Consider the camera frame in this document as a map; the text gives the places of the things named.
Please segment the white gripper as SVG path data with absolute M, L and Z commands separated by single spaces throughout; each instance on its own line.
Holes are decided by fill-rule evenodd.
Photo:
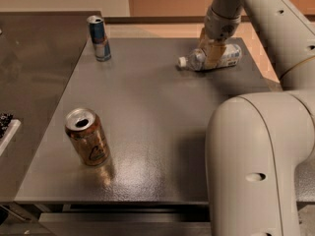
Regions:
M 225 41 L 232 37 L 241 22 L 240 12 L 223 16 L 210 7 L 205 16 L 205 28 L 201 29 L 198 47 L 207 52 L 205 66 L 213 69 L 226 51 Z

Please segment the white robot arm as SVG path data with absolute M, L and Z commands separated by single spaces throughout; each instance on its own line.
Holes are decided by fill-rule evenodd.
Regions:
M 289 0 L 213 0 L 207 45 L 247 14 L 283 87 L 221 104 L 206 135 L 213 236 L 300 236 L 295 168 L 314 152 L 313 25 Z

